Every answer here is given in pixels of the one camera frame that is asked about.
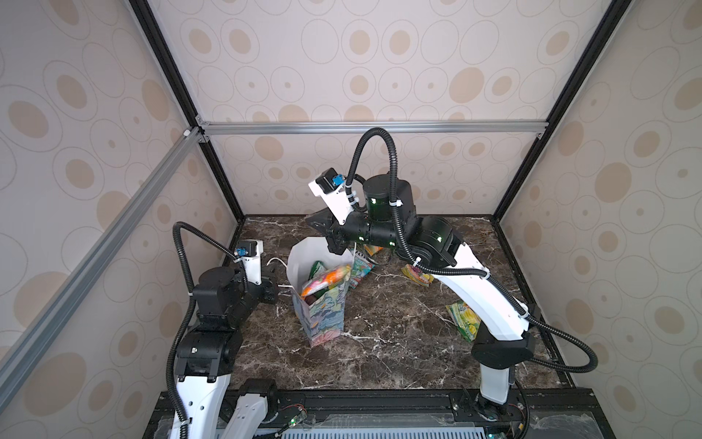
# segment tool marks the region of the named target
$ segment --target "candy wrapper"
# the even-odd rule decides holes
[[[478,317],[465,302],[456,302],[453,305],[446,305],[446,309],[451,314],[453,323],[456,323],[458,331],[464,339],[475,340],[475,334],[480,327],[480,317]]]
[[[360,251],[356,251],[354,255],[353,268],[351,269],[351,288],[356,288],[358,286],[358,282],[361,282],[361,279],[366,277],[366,275],[370,273],[375,266],[374,264],[370,263]]]
[[[429,273],[422,273],[422,270],[409,264],[402,267],[401,271],[403,275],[407,276],[407,279],[422,287],[429,287],[429,284],[434,281],[434,276]]]
[[[351,265],[338,266],[333,270],[328,270],[323,273],[317,273],[312,280],[303,286],[303,292],[300,297],[314,295],[318,291],[331,289],[336,284],[344,280],[351,271]]]
[[[368,256],[373,256],[374,254],[378,253],[380,250],[382,250],[382,247],[378,247],[377,245],[370,245],[370,244],[363,244],[364,250],[366,250],[366,253]]]

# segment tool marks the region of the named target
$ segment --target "patterned wallpaper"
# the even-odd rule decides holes
[[[307,184],[329,167],[346,174],[360,137],[214,136],[213,144],[244,213],[309,214],[326,205]],[[533,133],[392,135],[399,177],[412,184],[420,214],[494,212],[534,137]],[[357,173],[370,178],[387,172],[388,166],[385,142],[372,138]],[[354,190],[363,193],[358,183]]]
[[[188,155],[59,337],[0,415],[1,439],[141,438],[159,394],[187,288],[171,227],[228,242],[234,220],[199,152]],[[183,233],[194,279],[222,254]]]
[[[609,0],[151,3],[204,119],[282,122],[544,117]]]
[[[0,6],[0,358],[183,132],[119,0]],[[233,220],[199,152],[0,415],[0,438],[140,438],[187,297],[170,235]],[[187,240],[194,274],[220,255]]]
[[[701,53],[702,1],[639,2],[503,221],[620,439],[702,431]]]
[[[120,1],[0,10],[1,358],[184,122]]]

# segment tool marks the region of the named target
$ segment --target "marble tabletop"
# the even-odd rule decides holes
[[[491,274],[520,299],[490,222],[448,219]],[[302,216],[280,216],[248,218],[241,237],[263,240],[265,263],[272,257],[287,261],[294,244],[316,235]],[[277,266],[278,283],[288,284],[282,264],[271,263]],[[410,282],[400,273],[404,264],[394,256],[350,289],[343,334],[315,348],[295,315],[291,290],[281,288],[278,304],[260,304],[246,323],[231,387],[247,378],[273,378],[282,389],[478,388],[479,365],[470,355],[471,343],[460,336],[445,307],[459,301],[457,295],[438,281],[429,287]],[[536,355],[547,356],[540,340]],[[517,378],[529,388],[565,386],[554,371],[530,362],[517,366]]]

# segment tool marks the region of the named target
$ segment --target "black corrugated cable conduit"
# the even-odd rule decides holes
[[[175,338],[173,339],[173,344],[171,344],[171,350],[168,352],[168,359],[166,360],[166,387],[168,389],[168,397],[171,399],[171,404],[175,407],[175,413],[178,415],[178,420],[180,421],[180,439],[187,439],[188,429],[187,426],[189,422],[187,421],[187,413],[185,411],[185,405],[178,395],[178,389],[176,388],[176,377],[173,375],[173,366],[176,362],[176,353],[178,352],[178,345],[187,331],[187,326],[192,319],[192,315],[195,312],[195,299],[192,296],[192,290],[195,289],[195,283],[192,280],[192,273],[190,272],[190,265],[187,262],[187,256],[185,255],[185,248],[183,246],[183,239],[180,236],[180,230],[186,229],[188,232],[197,236],[198,238],[208,242],[209,244],[216,247],[218,250],[223,251],[227,256],[229,256],[233,261],[238,261],[239,268],[241,268],[241,278],[244,283],[244,294],[248,292],[246,278],[246,270],[244,269],[244,262],[240,257],[234,254],[227,247],[223,246],[219,242],[213,240],[209,236],[205,235],[200,230],[191,226],[188,223],[183,223],[178,221],[173,224],[173,242],[175,243],[175,252],[178,254],[178,260],[180,260],[180,268],[183,269],[183,277],[185,278],[185,286],[187,287],[187,293],[190,296],[190,301],[187,305],[187,311],[185,311],[185,317],[180,323],[178,332],[175,333]]]
[[[351,193],[351,188],[349,187],[351,185],[351,182],[353,182],[353,176],[356,174],[356,168],[358,167],[358,162],[361,158],[361,153],[363,153],[363,148],[366,146],[366,143],[368,140],[370,140],[374,136],[380,136],[384,141],[385,145],[388,147],[388,157],[390,158],[390,170],[389,170],[389,175],[390,175],[390,187],[389,187],[389,192],[390,192],[390,212],[392,214],[392,224],[395,228],[395,234],[397,235],[397,251],[402,255],[408,256],[408,259],[411,261],[416,261],[416,257],[412,254],[412,252],[409,249],[409,245],[407,244],[407,239],[404,236],[404,230],[402,229],[402,224],[399,221],[399,209],[398,206],[396,205],[397,203],[397,151],[395,150],[395,142],[392,140],[392,136],[390,133],[388,133],[385,129],[381,127],[376,127],[376,128],[371,128],[366,133],[364,133],[363,136],[361,136],[361,139],[358,141],[358,145],[356,146],[356,150],[353,154],[353,158],[351,161],[351,167],[349,168],[349,173],[348,177],[346,178],[346,193],[349,195]],[[359,210],[358,203],[353,204],[353,208],[355,210]],[[568,365],[563,365],[561,363],[556,363],[556,362],[551,362],[547,360],[541,360],[539,358],[532,358],[530,361],[535,362],[536,364],[549,367],[551,369],[555,369],[561,372],[570,372],[574,374],[581,374],[585,372],[591,372],[595,370],[597,367],[597,355],[595,352],[585,343],[582,341],[578,340],[576,337],[568,334],[567,332],[563,332],[559,329],[556,329],[550,325],[547,325],[546,323],[541,322],[540,320],[535,319],[531,315],[527,315],[527,310],[525,310],[517,300],[512,297],[512,294],[507,291],[505,287],[500,284],[500,282],[497,281],[494,277],[490,276],[488,277],[488,273],[483,270],[479,270],[476,268],[432,268],[430,266],[425,265],[421,260],[417,262],[416,264],[417,267],[419,267],[420,270],[422,270],[424,273],[430,273],[433,275],[442,275],[442,276],[480,276],[480,277],[487,277],[488,282],[490,282],[497,290],[504,296],[505,299],[510,303],[510,305],[521,315],[524,317],[529,323],[536,325],[537,327],[540,327],[541,329],[544,329],[545,331],[550,332],[551,334],[554,334],[555,336],[558,336],[569,343],[574,344],[575,346],[578,346],[585,354],[588,356],[588,363],[584,366],[568,366]]]

